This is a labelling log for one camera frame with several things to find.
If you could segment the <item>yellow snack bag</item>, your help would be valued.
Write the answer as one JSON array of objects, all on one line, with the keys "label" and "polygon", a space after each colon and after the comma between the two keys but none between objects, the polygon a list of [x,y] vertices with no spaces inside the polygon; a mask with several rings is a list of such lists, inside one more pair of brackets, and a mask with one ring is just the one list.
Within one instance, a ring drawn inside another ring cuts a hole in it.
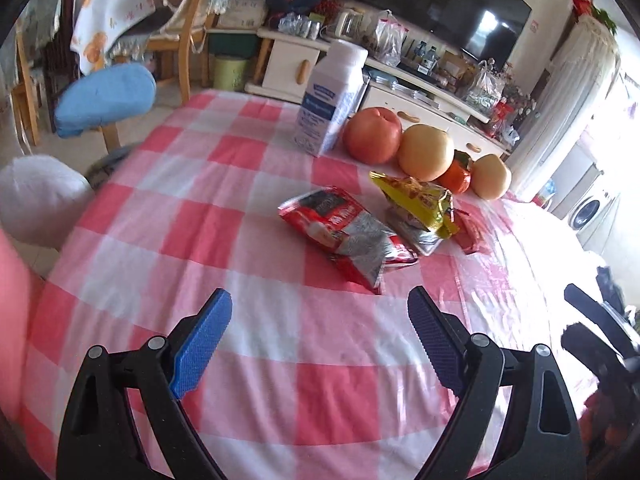
[{"label": "yellow snack bag", "polygon": [[386,222],[419,255],[430,256],[443,240],[459,232],[452,194],[437,184],[370,171],[372,183],[387,200]]}]

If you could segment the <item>red silver snack bag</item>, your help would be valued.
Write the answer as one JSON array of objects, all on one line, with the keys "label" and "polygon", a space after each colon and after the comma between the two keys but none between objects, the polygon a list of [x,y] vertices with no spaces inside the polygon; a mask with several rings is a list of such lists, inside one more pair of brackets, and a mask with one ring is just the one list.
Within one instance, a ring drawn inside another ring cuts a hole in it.
[{"label": "red silver snack bag", "polygon": [[413,266],[418,255],[391,228],[337,186],[286,200],[280,218],[323,250],[349,282],[379,294],[388,269]]}]

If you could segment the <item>red snack packet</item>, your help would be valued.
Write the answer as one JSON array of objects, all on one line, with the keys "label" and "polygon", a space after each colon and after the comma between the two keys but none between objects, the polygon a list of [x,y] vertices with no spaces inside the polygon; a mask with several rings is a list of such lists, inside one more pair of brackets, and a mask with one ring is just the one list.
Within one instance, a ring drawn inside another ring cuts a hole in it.
[{"label": "red snack packet", "polygon": [[465,255],[492,253],[485,218],[475,207],[459,207],[454,211],[458,232],[452,237]]}]

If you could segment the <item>yellow pear right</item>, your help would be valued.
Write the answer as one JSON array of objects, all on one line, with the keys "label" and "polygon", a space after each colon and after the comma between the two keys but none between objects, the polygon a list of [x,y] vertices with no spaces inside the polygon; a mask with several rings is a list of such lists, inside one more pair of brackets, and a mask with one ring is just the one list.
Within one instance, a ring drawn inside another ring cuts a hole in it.
[{"label": "yellow pear right", "polygon": [[488,154],[473,162],[471,188],[483,200],[498,200],[510,188],[511,180],[511,170],[497,155]]}]

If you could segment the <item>yellow pear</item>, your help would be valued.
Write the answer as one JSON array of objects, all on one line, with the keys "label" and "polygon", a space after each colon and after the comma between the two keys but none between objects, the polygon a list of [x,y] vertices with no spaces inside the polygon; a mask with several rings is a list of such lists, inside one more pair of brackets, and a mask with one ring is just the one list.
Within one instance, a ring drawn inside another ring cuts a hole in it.
[{"label": "yellow pear", "polygon": [[397,152],[399,168],[420,181],[434,181],[454,159],[454,140],[444,130],[414,125],[405,130]]},{"label": "yellow pear", "polygon": [[471,188],[483,200],[498,200],[510,188],[511,180],[511,170],[497,155],[488,154],[473,162]]}]

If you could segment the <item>orange persimmon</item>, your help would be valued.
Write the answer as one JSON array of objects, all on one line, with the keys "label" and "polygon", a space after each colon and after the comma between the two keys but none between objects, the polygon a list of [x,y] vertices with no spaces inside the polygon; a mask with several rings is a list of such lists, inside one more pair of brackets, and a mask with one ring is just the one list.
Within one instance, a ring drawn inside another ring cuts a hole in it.
[{"label": "orange persimmon", "polygon": [[454,151],[454,160],[465,170],[470,171],[473,165],[471,155],[465,151]]},{"label": "orange persimmon", "polygon": [[436,183],[454,195],[463,194],[471,185],[471,171],[461,162],[454,160],[449,168],[436,179]]}]

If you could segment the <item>red white checkered tablecloth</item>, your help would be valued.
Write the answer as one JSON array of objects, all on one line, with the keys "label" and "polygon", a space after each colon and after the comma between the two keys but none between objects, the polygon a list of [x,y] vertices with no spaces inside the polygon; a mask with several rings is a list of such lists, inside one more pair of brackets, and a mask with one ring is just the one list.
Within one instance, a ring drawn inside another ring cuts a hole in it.
[{"label": "red white checkered tablecloth", "polygon": [[533,204],[461,195],[488,254],[447,240],[388,271],[374,294],[279,217],[289,198],[332,185],[372,214],[386,207],[367,167],[341,150],[315,158],[296,148],[296,114],[244,94],[197,94],[96,196],[48,278],[27,346],[21,423],[42,469],[54,471],[87,350],[138,348],[217,288],[230,292],[232,319],[183,405],[232,479],[416,475],[454,410],[408,318],[419,285],[501,347],[549,346],[576,408],[596,390],[560,344],[580,321],[566,285],[599,292],[566,224]]}]

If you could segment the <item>clear plastic bag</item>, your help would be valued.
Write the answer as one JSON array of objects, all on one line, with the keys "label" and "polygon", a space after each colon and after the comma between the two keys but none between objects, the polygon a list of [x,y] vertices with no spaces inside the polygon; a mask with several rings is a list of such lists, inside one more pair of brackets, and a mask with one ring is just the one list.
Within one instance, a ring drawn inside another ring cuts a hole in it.
[{"label": "clear plastic bag", "polygon": [[369,25],[362,35],[362,44],[378,62],[396,67],[401,61],[402,44],[408,29],[391,10],[370,16]]},{"label": "clear plastic bag", "polygon": [[480,61],[475,76],[464,92],[464,102],[485,116],[489,116],[502,97],[506,82],[496,70],[496,60]]}]

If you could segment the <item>white round stool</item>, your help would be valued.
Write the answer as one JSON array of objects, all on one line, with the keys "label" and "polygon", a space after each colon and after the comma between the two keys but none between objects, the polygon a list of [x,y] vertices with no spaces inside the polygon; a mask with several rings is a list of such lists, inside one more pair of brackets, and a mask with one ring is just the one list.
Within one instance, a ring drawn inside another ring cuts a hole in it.
[{"label": "white round stool", "polygon": [[93,197],[88,180],[60,160],[17,157],[1,169],[1,226],[21,243],[60,249]]}]

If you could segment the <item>clear plastic bag left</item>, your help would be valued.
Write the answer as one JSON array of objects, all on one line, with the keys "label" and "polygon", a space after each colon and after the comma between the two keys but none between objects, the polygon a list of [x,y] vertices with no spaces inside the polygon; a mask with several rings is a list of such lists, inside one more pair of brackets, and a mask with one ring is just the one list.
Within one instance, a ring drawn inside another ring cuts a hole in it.
[{"label": "clear plastic bag left", "polygon": [[370,16],[369,25],[362,35],[362,44],[378,62],[396,67],[401,61],[402,44],[408,29],[391,10]]}]

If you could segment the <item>white blue milk bottle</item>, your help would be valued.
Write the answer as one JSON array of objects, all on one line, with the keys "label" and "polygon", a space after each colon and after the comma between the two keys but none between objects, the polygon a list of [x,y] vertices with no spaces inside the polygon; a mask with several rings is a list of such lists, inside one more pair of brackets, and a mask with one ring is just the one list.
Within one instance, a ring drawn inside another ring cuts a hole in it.
[{"label": "white blue milk bottle", "polygon": [[300,104],[293,142],[314,157],[334,147],[364,85],[368,51],[345,40],[333,40],[311,72]]}]

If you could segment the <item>blue cushioned stool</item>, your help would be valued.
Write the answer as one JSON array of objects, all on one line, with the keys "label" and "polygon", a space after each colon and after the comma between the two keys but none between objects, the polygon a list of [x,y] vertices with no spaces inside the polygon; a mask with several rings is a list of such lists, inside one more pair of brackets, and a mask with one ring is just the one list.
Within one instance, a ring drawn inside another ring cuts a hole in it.
[{"label": "blue cushioned stool", "polygon": [[102,68],[64,90],[54,109],[55,132],[67,139],[146,114],[153,107],[155,96],[155,79],[142,64]]}]

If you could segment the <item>white electric kettle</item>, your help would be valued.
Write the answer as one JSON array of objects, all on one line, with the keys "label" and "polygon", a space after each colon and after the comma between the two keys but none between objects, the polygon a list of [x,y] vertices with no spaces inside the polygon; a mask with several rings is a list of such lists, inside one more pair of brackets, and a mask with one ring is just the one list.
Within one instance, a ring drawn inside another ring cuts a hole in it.
[{"label": "white electric kettle", "polygon": [[362,35],[364,12],[359,9],[343,8],[335,20],[321,29],[320,37],[326,41],[339,39],[359,44]]}]

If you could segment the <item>cream tv cabinet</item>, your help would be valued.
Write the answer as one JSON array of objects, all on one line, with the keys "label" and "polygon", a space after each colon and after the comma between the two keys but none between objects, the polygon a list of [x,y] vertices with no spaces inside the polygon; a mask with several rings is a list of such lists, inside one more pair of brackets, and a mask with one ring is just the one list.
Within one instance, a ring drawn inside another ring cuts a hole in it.
[{"label": "cream tv cabinet", "polygon": [[[262,43],[253,79],[245,85],[245,91],[299,104],[311,70],[328,52],[330,44],[265,27],[258,29],[257,37]],[[385,107],[396,114],[405,128],[424,124],[442,129],[454,140],[457,150],[467,152],[474,159],[488,154],[502,159],[509,156],[508,148],[480,130],[481,125],[488,123],[488,117],[462,99],[374,58],[368,58],[366,66],[375,74],[363,77],[357,110]]]}]

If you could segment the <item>wooden chair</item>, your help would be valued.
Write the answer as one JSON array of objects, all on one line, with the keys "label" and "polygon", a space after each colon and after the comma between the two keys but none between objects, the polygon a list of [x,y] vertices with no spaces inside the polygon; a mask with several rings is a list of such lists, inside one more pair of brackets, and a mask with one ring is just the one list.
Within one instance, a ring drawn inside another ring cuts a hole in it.
[{"label": "wooden chair", "polygon": [[205,0],[181,0],[172,9],[169,20],[154,32],[145,51],[175,53],[178,61],[178,83],[181,102],[191,99],[190,55],[198,40],[204,41],[206,29],[213,23],[213,11]]}]

